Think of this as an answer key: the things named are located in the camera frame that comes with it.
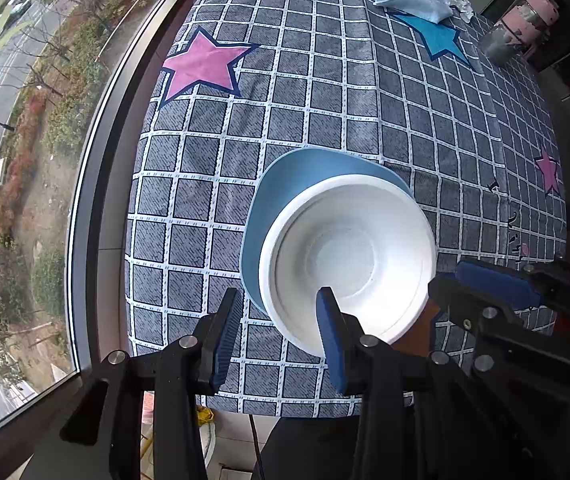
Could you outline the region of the large white bowl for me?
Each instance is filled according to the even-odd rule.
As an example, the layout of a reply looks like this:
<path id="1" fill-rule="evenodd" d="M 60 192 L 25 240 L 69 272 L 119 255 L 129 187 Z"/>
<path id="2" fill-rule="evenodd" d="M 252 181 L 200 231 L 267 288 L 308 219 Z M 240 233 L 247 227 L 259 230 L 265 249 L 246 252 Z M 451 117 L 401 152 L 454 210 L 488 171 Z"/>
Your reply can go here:
<path id="1" fill-rule="evenodd" d="M 365 333 L 392 344 L 422 314 L 436 266 L 434 234 L 414 198 L 383 178 L 344 174 L 310 186 L 278 214 L 262 245 L 259 290 L 280 333 L 321 358 L 321 288 Z"/>

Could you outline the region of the blue square plate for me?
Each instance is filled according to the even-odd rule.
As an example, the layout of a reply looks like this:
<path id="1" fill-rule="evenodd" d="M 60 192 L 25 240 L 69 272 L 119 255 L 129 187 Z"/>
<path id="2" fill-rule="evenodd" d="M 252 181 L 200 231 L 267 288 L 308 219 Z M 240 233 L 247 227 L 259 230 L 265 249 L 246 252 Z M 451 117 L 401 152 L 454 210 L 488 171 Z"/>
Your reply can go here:
<path id="1" fill-rule="evenodd" d="M 264 314 L 259 287 L 259 260 L 268 230 L 282 210 L 300 193 L 323 180 L 345 174 L 366 174 L 398 186 L 414 197 L 402 174 L 347 152 L 298 148 L 279 156 L 259 180 L 248 211 L 239 273 L 249 300 Z"/>

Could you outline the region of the pink grey thermos bottle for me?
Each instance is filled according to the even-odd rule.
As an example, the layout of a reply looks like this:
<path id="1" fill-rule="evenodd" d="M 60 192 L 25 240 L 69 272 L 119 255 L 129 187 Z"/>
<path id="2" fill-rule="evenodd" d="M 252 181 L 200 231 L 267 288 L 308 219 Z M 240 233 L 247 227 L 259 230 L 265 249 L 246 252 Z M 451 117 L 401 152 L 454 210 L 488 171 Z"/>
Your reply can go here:
<path id="1" fill-rule="evenodd" d="M 479 41 L 479 48 L 495 66 L 531 50 L 559 18 L 553 0 L 520 0 Z"/>

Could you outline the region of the grey checked star tablecloth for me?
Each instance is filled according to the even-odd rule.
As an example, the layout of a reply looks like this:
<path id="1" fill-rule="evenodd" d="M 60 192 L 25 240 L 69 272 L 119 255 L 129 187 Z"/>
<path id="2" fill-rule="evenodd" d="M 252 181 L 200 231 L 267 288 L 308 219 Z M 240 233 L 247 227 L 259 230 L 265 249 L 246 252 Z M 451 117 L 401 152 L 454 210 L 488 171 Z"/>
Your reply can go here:
<path id="1" fill-rule="evenodd" d="M 196 84 L 172 96 L 163 70 L 133 167 L 124 299 L 128 348 L 157 351 L 193 331 L 229 288 L 242 327 L 208 408 L 290 417 L 358 414 L 322 359 L 278 332 L 240 272 L 262 174 L 308 169 L 388 174 L 419 203 L 437 268 L 462 259 L 519 268 L 566 246 L 562 170 L 550 113 L 529 66 L 493 66 L 484 18 L 451 18 L 434 46 L 370 0 L 196 0 L 172 44 L 248 44 L 237 89 Z"/>

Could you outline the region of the crumpled white tissue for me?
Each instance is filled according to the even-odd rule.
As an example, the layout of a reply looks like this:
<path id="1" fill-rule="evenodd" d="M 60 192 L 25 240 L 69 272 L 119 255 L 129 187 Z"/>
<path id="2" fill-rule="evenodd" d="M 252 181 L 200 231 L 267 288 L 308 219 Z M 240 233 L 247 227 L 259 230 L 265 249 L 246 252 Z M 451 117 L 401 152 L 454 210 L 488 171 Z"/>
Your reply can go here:
<path id="1" fill-rule="evenodd" d="M 460 18 L 468 24 L 475 16 L 475 11 L 469 0 L 446 0 L 450 6 L 455 8 L 460 14 Z"/>

